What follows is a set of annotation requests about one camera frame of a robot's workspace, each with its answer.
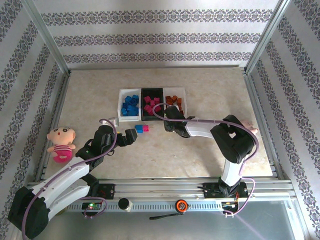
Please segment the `translucent white plastic bin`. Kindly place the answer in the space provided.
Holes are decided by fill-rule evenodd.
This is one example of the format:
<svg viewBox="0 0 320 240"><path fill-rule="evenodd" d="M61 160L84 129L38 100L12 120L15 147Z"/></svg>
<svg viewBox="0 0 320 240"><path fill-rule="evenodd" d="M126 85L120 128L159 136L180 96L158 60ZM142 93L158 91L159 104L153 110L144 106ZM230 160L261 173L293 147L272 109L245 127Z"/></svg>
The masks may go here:
<svg viewBox="0 0 320 240"><path fill-rule="evenodd" d="M163 101L166 103L166 96L170 96L171 98L176 95L177 99L182 98L182 111L184 112L184 116L187 116L187 98L186 98L186 91L184 87L164 87L163 88Z"/></svg>

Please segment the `circuit board with green light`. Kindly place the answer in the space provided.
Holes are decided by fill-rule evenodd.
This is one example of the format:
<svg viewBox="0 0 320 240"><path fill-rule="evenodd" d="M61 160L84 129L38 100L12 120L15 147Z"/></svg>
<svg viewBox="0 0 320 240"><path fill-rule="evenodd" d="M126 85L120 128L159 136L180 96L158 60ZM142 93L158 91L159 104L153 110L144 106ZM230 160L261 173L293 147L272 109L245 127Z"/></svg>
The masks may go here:
<svg viewBox="0 0 320 240"><path fill-rule="evenodd" d="M81 209L87 211L100 211L103 208L102 202L83 202Z"/></svg>

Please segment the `aluminium frame cross bar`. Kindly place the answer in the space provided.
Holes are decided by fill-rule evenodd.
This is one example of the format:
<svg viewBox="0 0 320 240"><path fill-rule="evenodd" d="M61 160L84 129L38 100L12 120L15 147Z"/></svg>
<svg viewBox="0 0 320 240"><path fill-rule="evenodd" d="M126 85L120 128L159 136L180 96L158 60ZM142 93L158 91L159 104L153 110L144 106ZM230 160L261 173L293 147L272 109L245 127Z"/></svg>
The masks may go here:
<svg viewBox="0 0 320 240"><path fill-rule="evenodd" d="M146 66L87 66L84 68L73 67L69 71L94 71L94 70L140 70L140 69L231 69L237 68L246 72L247 68L239 65L146 65Z"/></svg>

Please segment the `orange black tape measure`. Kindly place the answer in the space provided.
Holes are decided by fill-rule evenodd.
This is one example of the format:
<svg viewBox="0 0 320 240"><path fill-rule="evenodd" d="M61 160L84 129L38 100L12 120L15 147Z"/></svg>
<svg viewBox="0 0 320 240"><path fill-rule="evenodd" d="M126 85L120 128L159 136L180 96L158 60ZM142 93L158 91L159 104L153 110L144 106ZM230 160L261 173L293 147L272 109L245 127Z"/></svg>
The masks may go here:
<svg viewBox="0 0 320 240"><path fill-rule="evenodd" d="M160 220L167 217L182 216L187 212L188 208L189 208L188 203L183 199L179 199L174 204L174 209L176 213L170 213L170 214L159 215L159 216L151 216L149 217L149 220L153 221L153 220Z"/></svg>

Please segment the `slotted metal strip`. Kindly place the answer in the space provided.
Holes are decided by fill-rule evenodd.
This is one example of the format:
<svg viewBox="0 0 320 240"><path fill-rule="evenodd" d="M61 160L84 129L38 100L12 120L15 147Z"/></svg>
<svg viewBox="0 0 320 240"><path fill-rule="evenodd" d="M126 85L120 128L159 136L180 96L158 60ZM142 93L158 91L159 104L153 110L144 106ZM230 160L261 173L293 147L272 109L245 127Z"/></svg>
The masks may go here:
<svg viewBox="0 0 320 240"><path fill-rule="evenodd" d="M186 201L188 204L188 212L221 212L223 211L222 203L220 201L198 201L198 200L189 200ZM88 205L93 209L89 209L88 212L100 212L104 208L104 204L101 205L100 202L75 202L69 205L66 210L69 212L83 212ZM175 212L175 201L136 201L133 202L133 206L130 209L130 212ZM124 212L120 209L117 201L110 201L106 205L105 212L116 213Z"/></svg>

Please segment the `aluminium side rail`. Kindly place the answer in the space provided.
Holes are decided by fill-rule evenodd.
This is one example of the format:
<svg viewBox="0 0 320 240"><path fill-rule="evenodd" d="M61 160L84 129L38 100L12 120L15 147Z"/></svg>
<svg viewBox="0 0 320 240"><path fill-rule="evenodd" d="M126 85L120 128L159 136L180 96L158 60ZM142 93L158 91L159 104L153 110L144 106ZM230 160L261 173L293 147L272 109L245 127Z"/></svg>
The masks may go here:
<svg viewBox="0 0 320 240"><path fill-rule="evenodd" d="M290 180L288 175L283 171L283 168L278 159L276 149L274 147L272 137L268 129L268 124L266 122L264 112L260 104L259 96L256 92L252 78L250 75L246 73L243 74L243 78L244 78L247 92L248 92L251 105L254 111L254 115L257 121L261 139L263 141L264 149L266 151L266 155L268 157L270 165L274 166L275 168L275 172L276 172L275 177L278 180Z"/></svg>
<svg viewBox="0 0 320 240"><path fill-rule="evenodd" d="M52 130L54 127L57 127L59 124L63 104L64 104L65 97L68 90L70 77L71 77L71 72L69 72L68 74L65 74L62 78L62 82L57 92L57 96L53 106L53 112L52 112L48 131ZM45 145L42 149L41 158L34 172L35 173L34 180L36 182L39 182L42 179L43 172L46 171L46 166L48 164L49 157L50 157L50 153L47 152L47 149L51 146L52 146L51 142L49 140L46 140Z"/></svg>

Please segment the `grey metal panel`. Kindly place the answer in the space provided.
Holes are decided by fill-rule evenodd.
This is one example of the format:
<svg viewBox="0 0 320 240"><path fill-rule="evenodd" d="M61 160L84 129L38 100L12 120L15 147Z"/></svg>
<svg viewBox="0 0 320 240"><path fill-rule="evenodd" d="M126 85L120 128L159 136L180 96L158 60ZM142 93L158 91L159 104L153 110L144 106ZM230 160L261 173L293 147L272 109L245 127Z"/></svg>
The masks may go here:
<svg viewBox="0 0 320 240"><path fill-rule="evenodd" d="M250 202L235 217L187 212L151 220L151 212L108 212L89 220L79 212L55 217L41 240L306 240L285 201Z"/></svg>

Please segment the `aluminium frame post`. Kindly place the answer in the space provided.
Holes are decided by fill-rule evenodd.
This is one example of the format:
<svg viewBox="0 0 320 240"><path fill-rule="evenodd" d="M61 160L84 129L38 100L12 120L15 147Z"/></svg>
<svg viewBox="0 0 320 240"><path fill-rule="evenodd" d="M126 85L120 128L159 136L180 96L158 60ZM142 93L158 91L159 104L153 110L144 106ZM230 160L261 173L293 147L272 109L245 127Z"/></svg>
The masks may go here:
<svg viewBox="0 0 320 240"><path fill-rule="evenodd" d="M63 55L61 54L53 36L51 35L45 21L43 20L40 12L38 11L33 0L20 0L23 7L27 11L38 32L40 33L44 43L48 46L55 61L63 73L70 74L71 70L68 67Z"/></svg>
<svg viewBox="0 0 320 240"><path fill-rule="evenodd" d="M275 6L275 9L265 26L260 39L257 42L256 47L254 48L248 63L244 67L244 72L248 75L252 72L253 68L255 67L259 57L262 55L267 43L270 41L274 31L276 30L280 20L282 19L283 15L285 14L289 4L292 0L278 0L278 3Z"/></svg>

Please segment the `pink toy figure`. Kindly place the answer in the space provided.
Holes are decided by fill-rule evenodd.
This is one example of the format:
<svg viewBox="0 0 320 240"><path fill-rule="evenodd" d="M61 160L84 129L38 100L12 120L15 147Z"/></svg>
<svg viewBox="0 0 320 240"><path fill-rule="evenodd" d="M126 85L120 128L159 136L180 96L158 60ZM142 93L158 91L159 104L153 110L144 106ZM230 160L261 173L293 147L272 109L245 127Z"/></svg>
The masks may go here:
<svg viewBox="0 0 320 240"><path fill-rule="evenodd" d="M253 123L250 121L242 121L241 124L248 130L250 130L254 135L256 135L259 131L257 128L254 127Z"/></svg>

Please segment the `plush doll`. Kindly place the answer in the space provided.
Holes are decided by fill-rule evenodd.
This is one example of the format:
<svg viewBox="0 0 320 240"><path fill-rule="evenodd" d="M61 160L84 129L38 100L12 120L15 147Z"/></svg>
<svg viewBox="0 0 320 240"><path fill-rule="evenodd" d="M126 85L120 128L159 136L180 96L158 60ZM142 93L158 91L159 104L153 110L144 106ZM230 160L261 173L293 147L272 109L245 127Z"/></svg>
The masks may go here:
<svg viewBox="0 0 320 240"><path fill-rule="evenodd" d="M47 134L47 139L52 142L52 146L47 149L51 153L56 163L66 163L73 157L73 150L76 146L73 141L76 138L76 132L70 127L54 128Z"/></svg>

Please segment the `black push button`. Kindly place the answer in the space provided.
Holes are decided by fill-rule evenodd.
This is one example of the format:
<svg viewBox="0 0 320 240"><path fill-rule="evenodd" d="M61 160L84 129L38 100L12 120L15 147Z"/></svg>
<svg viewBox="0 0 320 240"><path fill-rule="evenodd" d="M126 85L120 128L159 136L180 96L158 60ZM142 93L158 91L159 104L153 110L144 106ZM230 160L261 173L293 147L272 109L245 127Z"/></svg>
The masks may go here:
<svg viewBox="0 0 320 240"><path fill-rule="evenodd" d="M118 207L125 212L130 212L132 207L133 207L133 203L132 201L130 201L127 198L120 198L118 201Z"/></svg>

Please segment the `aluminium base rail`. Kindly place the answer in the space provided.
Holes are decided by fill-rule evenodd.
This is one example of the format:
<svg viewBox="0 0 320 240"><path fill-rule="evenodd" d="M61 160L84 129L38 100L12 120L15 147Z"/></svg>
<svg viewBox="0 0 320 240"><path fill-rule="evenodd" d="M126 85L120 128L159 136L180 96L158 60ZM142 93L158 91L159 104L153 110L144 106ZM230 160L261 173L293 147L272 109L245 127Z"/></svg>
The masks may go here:
<svg viewBox="0 0 320 240"><path fill-rule="evenodd" d="M291 180L275 177L254 178L255 188L252 194L254 201L297 199ZM204 183L216 183L214 177L178 177L178 178L105 178L100 179L102 184L114 184L114 199L128 198L133 200L199 200L204 198L200 187Z"/></svg>

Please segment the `black plastic bin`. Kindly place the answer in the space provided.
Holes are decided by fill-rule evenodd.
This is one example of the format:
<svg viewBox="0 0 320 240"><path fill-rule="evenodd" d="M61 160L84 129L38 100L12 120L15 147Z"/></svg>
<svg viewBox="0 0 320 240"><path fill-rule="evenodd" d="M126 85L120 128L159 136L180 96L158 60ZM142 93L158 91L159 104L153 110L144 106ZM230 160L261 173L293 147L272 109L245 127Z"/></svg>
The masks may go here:
<svg viewBox="0 0 320 240"><path fill-rule="evenodd" d="M148 112L144 110L145 105L150 105L150 102L146 103L144 100L144 97L146 96L149 96L151 100L154 100L154 98L159 98L160 103L164 103L163 88L142 88L141 89L141 120L142 121L160 121L159 118L157 118L154 115L149 115Z"/></svg>

